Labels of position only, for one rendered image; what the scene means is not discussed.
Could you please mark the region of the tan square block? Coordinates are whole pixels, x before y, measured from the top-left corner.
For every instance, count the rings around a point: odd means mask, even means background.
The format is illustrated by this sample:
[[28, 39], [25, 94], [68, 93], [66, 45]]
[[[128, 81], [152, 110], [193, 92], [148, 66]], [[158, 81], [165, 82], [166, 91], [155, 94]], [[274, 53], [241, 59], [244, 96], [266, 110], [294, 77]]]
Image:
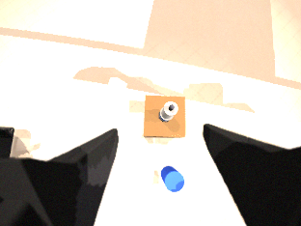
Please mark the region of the tan square block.
[[[169, 121], [160, 119], [160, 110], [172, 101], [178, 106], [178, 112]], [[185, 97], [149, 96], [145, 98], [144, 137], [186, 137]]]

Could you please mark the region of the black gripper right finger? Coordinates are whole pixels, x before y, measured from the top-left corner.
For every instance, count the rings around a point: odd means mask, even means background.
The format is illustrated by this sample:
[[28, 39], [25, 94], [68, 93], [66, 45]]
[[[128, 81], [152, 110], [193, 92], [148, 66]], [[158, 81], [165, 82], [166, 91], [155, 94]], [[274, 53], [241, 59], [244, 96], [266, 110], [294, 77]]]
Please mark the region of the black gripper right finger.
[[285, 148], [211, 124], [202, 137], [246, 226], [296, 226], [301, 146]]

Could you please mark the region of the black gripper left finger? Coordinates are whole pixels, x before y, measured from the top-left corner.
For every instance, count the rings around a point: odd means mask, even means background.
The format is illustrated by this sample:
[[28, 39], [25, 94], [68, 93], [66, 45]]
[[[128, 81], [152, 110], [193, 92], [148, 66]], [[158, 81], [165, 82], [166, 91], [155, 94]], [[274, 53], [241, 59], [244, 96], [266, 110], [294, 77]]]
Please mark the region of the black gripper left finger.
[[28, 202], [43, 226], [95, 226], [118, 145], [111, 128], [49, 160], [0, 157], [0, 200]]

